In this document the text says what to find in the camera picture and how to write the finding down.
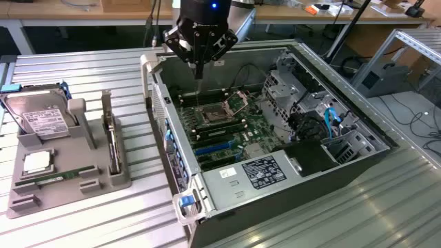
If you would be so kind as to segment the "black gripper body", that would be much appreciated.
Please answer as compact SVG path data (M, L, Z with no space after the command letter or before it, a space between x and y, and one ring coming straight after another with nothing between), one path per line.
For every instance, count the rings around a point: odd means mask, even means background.
M228 16L231 1L219 0L183 0L177 18L177 30L183 36L193 34L201 26L216 35L228 31Z

